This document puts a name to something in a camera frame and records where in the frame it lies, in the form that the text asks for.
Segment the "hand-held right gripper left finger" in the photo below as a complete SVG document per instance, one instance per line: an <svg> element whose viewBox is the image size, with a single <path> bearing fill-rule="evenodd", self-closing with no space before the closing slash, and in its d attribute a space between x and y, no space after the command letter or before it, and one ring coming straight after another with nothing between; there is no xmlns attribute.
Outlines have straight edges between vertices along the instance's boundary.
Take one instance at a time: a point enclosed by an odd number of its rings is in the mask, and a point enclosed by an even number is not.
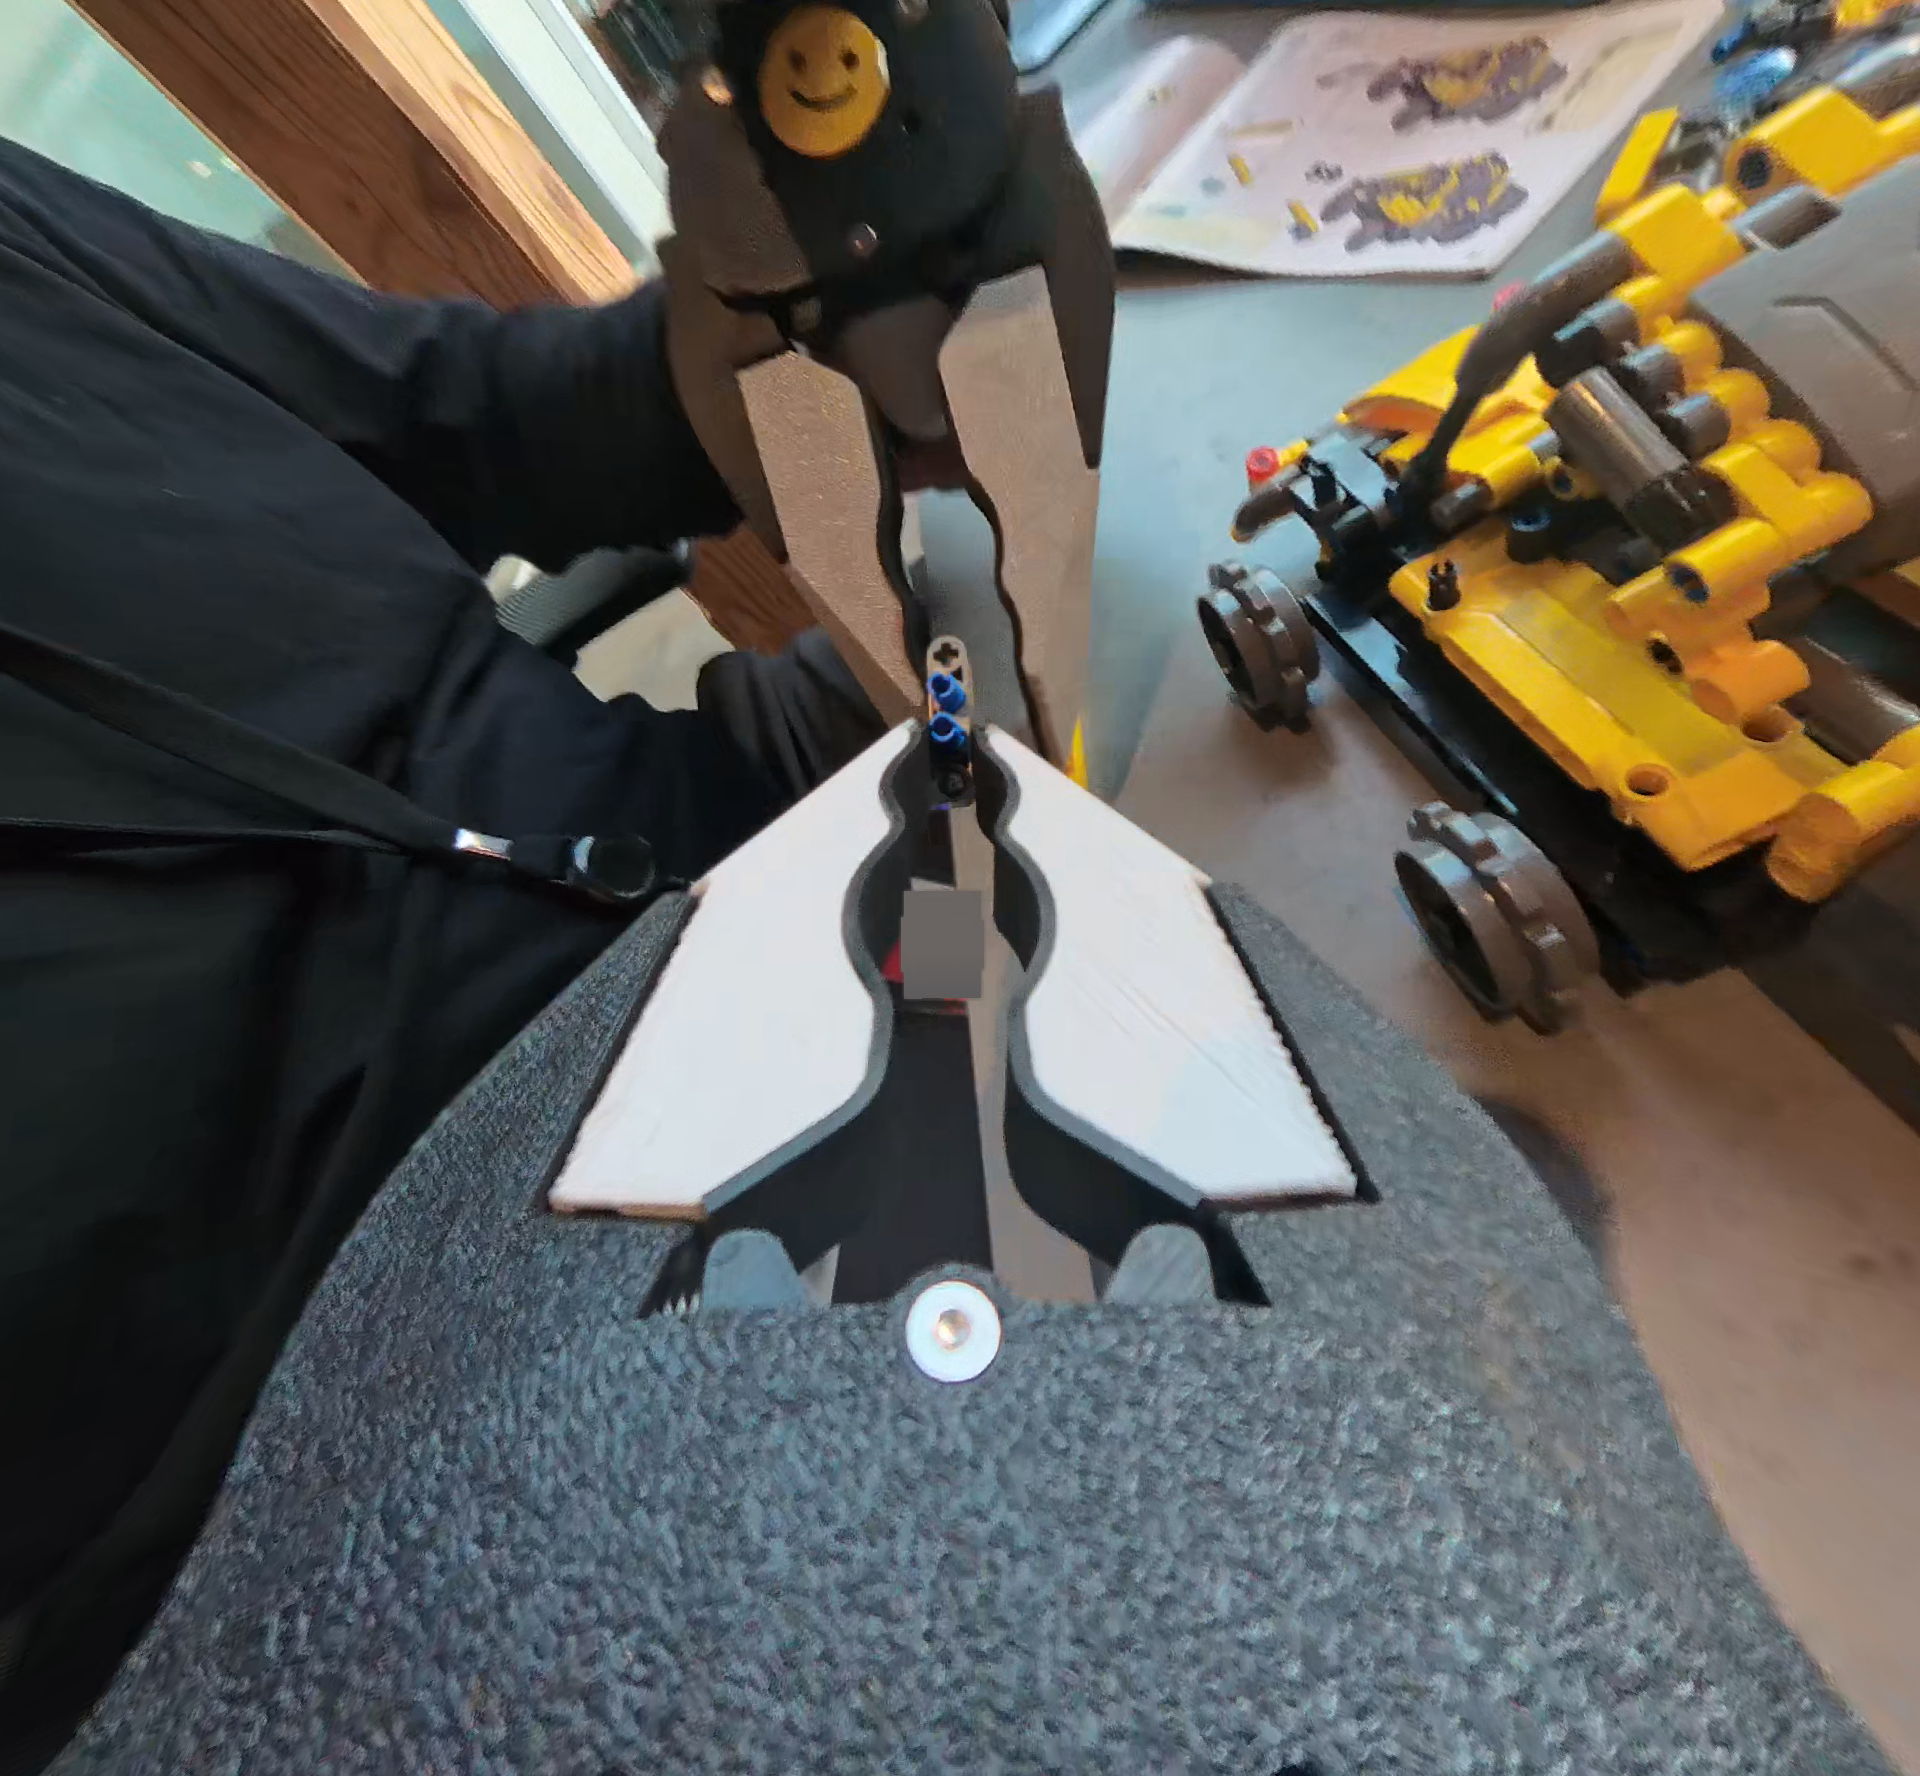
<svg viewBox="0 0 1920 1776"><path fill-rule="evenodd" d="M554 1210L727 1218L880 1087L886 979L857 898L907 836L886 732L691 883L691 912L592 1099Z"/></svg>

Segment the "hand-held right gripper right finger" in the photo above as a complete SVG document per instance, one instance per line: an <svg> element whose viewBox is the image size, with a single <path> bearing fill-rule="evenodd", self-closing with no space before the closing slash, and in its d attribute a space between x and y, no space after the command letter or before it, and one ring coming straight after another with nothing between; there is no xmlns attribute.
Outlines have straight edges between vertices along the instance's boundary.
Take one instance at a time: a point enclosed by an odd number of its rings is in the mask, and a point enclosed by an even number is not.
<svg viewBox="0 0 1920 1776"><path fill-rule="evenodd" d="M1192 1210L1350 1200L1355 1163L1212 912L1212 882L1005 732L997 867L1036 901L1014 1099Z"/></svg>

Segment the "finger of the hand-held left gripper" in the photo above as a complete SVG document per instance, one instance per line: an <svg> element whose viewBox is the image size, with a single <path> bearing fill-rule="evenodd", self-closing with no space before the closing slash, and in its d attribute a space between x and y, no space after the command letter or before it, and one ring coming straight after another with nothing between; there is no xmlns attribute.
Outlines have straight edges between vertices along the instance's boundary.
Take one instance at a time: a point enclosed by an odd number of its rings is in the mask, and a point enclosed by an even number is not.
<svg viewBox="0 0 1920 1776"><path fill-rule="evenodd" d="M907 600L886 551L903 522L863 385L799 348L742 369L742 405L785 537L785 562L854 679L886 716L925 707Z"/></svg>
<svg viewBox="0 0 1920 1776"><path fill-rule="evenodd" d="M940 385L997 543L1024 722L1060 760L1088 715L1102 468L1075 411L1044 269L987 278L967 299L940 344Z"/></svg>

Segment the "grey beam with blue pins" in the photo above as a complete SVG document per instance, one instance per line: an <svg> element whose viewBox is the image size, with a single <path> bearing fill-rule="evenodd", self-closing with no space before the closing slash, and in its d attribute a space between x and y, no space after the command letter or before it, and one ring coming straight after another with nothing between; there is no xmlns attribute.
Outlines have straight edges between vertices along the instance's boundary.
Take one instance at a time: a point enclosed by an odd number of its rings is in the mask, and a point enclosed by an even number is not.
<svg viewBox="0 0 1920 1776"><path fill-rule="evenodd" d="M940 632L925 660L925 749L940 810L967 810L976 792L970 707L970 655Z"/></svg>

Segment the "person's left forearm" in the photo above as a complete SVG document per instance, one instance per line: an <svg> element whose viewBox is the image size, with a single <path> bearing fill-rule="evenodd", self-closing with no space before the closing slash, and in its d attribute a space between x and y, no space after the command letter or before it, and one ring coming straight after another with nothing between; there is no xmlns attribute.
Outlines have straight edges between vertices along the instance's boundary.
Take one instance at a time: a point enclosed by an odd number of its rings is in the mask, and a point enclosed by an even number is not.
<svg viewBox="0 0 1920 1776"><path fill-rule="evenodd" d="M330 434L470 571L731 537L747 516L668 360L668 283L599 308L352 296Z"/></svg>

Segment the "grey desk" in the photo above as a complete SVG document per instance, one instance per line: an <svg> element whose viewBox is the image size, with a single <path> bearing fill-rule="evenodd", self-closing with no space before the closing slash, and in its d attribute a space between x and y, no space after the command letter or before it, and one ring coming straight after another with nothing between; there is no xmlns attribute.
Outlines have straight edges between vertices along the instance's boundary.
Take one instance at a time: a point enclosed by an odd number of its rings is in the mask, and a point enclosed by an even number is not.
<svg viewBox="0 0 1920 1776"><path fill-rule="evenodd" d="M1544 1139L1668 1413L1766 1591L1915 1771L1915 1133L1743 972L1619 999L1574 1031L1482 1021L1414 941L1396 848L1428 784L1341 679L1312 722L1257 732L1201 646L1245 448L1292 443L1345 395L1484 317L1591 231L1619 149L1499 278L1237 278L1126 259L1093 549L1093 791L1263 898L1454 1080Z"/></svg>

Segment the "building instruction booklet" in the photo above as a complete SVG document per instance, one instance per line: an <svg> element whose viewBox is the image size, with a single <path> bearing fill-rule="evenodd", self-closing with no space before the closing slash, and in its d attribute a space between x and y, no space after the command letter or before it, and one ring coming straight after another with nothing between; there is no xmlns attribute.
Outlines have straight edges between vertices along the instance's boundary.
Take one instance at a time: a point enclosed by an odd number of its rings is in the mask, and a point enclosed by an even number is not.
<svg viewBox="0 0 1920 1776"><path fill-rule="evenodd" d="M1484 278L1720 26L1720 0L1292 17L1151 35L1075 145L1117 259L1263 278Z"/></svg>

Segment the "person's black clothed body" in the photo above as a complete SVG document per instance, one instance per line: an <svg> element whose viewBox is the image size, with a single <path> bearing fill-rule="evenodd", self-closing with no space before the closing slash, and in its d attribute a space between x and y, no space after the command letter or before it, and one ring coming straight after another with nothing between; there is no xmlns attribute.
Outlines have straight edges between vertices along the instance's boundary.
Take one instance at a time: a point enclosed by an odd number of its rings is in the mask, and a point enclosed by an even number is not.
<svg viewBox="0 0 1920 1776"><path fill-rule="evenodd" d="M29 639L487 836L700 882L886 716L828 632L599 703L330 434L366 283L8 141L8 1771L82 1726L193 1551L377 1184L620 930L43 698Z"/></svg>

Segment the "yellow toy brick vehicle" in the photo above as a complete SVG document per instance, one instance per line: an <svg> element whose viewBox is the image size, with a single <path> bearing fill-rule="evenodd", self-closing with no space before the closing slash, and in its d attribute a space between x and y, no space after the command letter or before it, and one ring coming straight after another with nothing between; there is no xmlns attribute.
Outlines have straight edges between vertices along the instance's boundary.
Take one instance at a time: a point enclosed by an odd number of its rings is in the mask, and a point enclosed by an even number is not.
<svg viewBox="0 0 1920 1776"><path fill-rule="evenodd" d="M1473 792L1396 876L1484 1021L1786 952L1915 840L1915 141L1915 35L1654 112L1580 245L1245 463L1235 543L1322 562L1212 562L1209 648L1266 732L1331 648Z"/></svg>

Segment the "wooden post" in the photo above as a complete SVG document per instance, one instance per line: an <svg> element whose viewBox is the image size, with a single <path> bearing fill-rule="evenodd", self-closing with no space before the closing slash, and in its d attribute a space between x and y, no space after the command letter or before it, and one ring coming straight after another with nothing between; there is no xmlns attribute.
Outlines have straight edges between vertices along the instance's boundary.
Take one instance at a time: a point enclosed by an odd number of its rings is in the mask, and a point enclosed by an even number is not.
<svg viewBox="0 0 1920 1776"><path fill-rule="evenodd" d="M516 0L487 48L599 195L620 240L460 51L429 0L67 0L349 275L496 308L613 299L668 237L640 106L566 0Z"/></svg>

